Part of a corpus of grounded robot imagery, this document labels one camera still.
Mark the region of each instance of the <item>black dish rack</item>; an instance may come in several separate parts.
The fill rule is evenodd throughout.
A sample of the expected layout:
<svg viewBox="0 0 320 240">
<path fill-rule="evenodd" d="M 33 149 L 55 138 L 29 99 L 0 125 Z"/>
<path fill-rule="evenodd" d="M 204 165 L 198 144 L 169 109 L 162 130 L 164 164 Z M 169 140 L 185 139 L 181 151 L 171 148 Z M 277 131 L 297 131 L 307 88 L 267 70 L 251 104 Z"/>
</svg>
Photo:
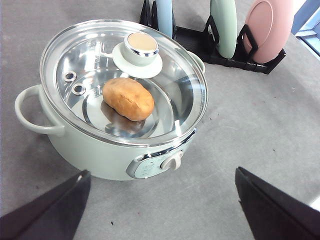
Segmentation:
<svg viewBox="0 0 320 240">
<path fill-rule="evenodd" d="M 139 23 L 155 30 L 158 29 L 157 4 L 153 1 L 150 11 L 149 0 L 144 0 Z M 269 74 L 286 56 L 282 49 L 276 58 L 266 63 L 256 63 L 252 60 L 258 50 L 256 40 L 251 33 L 249 26 L 244 25 L 237 39 L 236 48 L 232 58 L 222 57 L 217 51 L 220 36 L 213 16 L 209 16 L 203 31 L 192 30 L 176 26 L 175 17 L 172 13 L 172 38 L 182 45 L 186 50 L 198 55 L 199 58 L 208 64 L 217 64 L 230 68 L 238 68 L 256 73 Z M 243 37 L 247 36 L 252 49 L 249 53 L 245 51 Z"/>
</svg>

